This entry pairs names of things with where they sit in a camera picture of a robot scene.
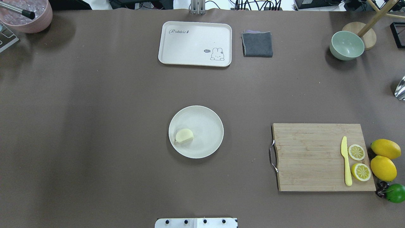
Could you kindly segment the round white plate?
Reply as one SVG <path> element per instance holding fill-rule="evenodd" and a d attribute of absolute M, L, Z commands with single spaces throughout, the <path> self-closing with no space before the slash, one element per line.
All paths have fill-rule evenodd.
<path fill-rule="evenodd" d="M 182 129 L 190 129 L 194 138 L 181 144 L 176 141 L 176 134 Z M 201 159 L 210 156 L 221 146 L 224 125 L 213 110 L 192 105 L 179 110 L 173 116 L 168 126 L 168 138 L 179 154 L 191 159 Z"/>

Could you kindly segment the whole lemon upper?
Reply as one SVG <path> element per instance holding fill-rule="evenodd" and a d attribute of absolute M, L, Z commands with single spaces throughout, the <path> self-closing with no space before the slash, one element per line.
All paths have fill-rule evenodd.
<path fill-rule="evenodd" d="M 401 156 L 399 144 L 388 139 L 377 139 L 371 143 L 372 151 L 379 156 L 396 159 Z"/>

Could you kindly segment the black glass tray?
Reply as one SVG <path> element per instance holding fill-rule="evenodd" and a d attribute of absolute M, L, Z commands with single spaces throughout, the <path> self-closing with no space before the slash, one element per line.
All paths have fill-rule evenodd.
<path fill-rule="evenodd" d="M 405 23 L 392 22 L 389 26 L 397 48 L 405 48 Z"/>

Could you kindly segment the lemon half near edge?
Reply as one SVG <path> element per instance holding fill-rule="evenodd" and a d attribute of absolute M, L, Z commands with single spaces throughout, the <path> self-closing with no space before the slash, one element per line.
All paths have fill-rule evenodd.
<path fill-rule="evenodd" d="M 351 167 L 351 174 L 359 181 L 368 181 L 372 176 L 372 171 L 366 164 L 355 163 Z"/>

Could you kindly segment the whole lemon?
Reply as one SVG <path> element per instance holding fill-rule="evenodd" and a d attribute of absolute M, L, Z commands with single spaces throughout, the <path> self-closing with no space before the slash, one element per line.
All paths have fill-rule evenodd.
<path fill-rule="evenodd" d="M 383 156 L 375 156 L 370 161 L 373 174 L 382 181 L 392 182 L 397 176 L 397 169 L 391 159 Z"/>
<path fill-rule="evenodd" d="M 379 156 L 396 159 L 401 156 L 399 144 L 388 139 L 377 139 L 371 143 L 372 151 Z"/>

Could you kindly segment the pink bowl with ice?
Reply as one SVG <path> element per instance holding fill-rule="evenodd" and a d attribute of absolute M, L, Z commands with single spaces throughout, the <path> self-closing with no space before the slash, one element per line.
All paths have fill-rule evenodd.
<path fill-rule="evenodd" d="M 1 0 L 1 22 L 19 32 L 41 32 L 52 18 L 49 0 Z"/>

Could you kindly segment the wooden cutting board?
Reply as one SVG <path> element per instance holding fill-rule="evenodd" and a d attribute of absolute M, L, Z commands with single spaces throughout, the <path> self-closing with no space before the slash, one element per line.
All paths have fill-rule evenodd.
<path fill-rule="evenodd" d="M 366 149 L 360 124 L 274 123 L 274 143 L 278 190 L 282 192 L 373 192 L 373 178 L 345 184 L 345 160 L 340 153 L 343 137 L 348 146 Z"/>

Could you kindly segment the grey folded cloth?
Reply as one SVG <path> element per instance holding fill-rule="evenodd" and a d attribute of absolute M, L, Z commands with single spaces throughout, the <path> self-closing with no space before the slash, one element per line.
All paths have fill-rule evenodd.
<path fill-rule="evenodd" d="M 241 38 L 244 56 L 272 58 L 271 32 L 246 30 L 241 34 Z"/>

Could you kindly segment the lemon half near bun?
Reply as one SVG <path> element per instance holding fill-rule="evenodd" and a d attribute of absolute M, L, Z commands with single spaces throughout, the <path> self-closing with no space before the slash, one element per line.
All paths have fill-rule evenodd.
<path fill-rule="evenodd" d="M 352 144 L 348 148 L 348 155 L 356 161 L 361 161 L 365 158 L 366 151 L 363 149 L 362 146 L 358 144 Z"/>

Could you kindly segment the white cup rack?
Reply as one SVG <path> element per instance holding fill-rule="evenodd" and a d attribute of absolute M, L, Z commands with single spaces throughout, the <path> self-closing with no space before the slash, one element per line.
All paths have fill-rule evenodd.
<path fill-rule="evenodd" d="M 19 38 L 2 22 L 0 22 L 0 53 L 19 41 Z"/>

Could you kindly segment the yellow plastic knife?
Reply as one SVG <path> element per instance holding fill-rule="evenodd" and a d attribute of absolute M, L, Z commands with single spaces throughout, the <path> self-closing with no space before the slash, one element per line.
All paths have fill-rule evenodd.
<path fill-rule="evenodd" d="M 352 186 L 352 175 L 350 170 L 348 147 L 347 147 L 347 137 L 343 136 L 340 143 L 340 154 L 344 159 L 344 182 L 347 186 Z"/>

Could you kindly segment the green lime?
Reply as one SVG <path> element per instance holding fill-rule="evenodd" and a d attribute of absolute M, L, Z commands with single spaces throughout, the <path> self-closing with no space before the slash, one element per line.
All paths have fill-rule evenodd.
<path fill-rule="evenodd" d="M 405 186 L 393 184 L 386 190 L 386 199 L 393 203 L 401 203 L 405 200 Z"/>

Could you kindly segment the aluminium frame post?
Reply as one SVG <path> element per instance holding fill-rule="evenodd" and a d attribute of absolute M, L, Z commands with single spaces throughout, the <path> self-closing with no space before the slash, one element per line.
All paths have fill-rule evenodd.
<path fill-rule="evenodd" d="M 204 15 L 206 13 L 205 0 L 191 0 L 190 13 L 192 15 Z"/>

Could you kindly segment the white rabbit tray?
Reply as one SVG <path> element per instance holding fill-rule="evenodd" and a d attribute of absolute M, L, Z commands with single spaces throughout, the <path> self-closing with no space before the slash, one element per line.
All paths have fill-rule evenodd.
<path fill-rule="evenodd" d="M 232 29 L 223 23 L 165 22 L 158 60 L 168 65 L 227 67 L 232 61 Z"/>

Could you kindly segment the wooden cup tree stand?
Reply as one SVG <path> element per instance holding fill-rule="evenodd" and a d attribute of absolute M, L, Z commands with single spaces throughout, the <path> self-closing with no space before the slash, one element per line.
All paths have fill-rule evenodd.
<path fill-rule="evenodd" d="M 398 0 L 389 0 L 381 9 L 379 9 L 371 0 L 368 0 L 367 2 L 376 12 L 372 19 L 367 24 L 364 24 L 362 22 L 351 22 L 346 24 L 342 29 L 343 31 L 349 31 L 359 36 L 363 40 L 365 51 L 370 50 L 376 44 L 377 37 L 372 27 L 378 20 L 380 20 L 383 16 L 404 19 L 404 16 L 388 13 L 391 8 L 395 6 L 396 3 L 398 3 Z"/>

